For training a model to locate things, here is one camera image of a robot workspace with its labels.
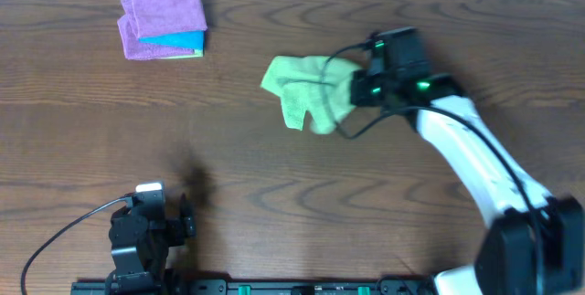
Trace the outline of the green microfiber cloth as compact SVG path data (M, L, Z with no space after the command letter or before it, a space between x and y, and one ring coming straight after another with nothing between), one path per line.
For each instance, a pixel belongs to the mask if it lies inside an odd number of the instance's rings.
M309 114L311 131L329 134L355 108L350 103L350 84L359 69L343 58L278 56L264 74L261 87L280 99L288 128L302 130Z

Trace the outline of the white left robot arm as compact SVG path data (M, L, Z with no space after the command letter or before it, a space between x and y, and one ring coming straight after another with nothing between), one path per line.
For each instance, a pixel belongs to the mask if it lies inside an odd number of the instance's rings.
M194 209L180 197L179 216L165 216L162 190L123 197L125 207L111 217L109 239L115 269L105 280L106 294L185 295L186 281L166 266L169 249L196 235Z

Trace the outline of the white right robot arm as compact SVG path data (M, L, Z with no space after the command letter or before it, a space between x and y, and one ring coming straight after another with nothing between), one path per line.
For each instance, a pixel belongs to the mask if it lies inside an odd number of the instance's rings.
M350 101L401 115L460 178L488 233L473 264L433 279L438 294L560 294L584 283L584 213L514 160L448 74L355 72Z

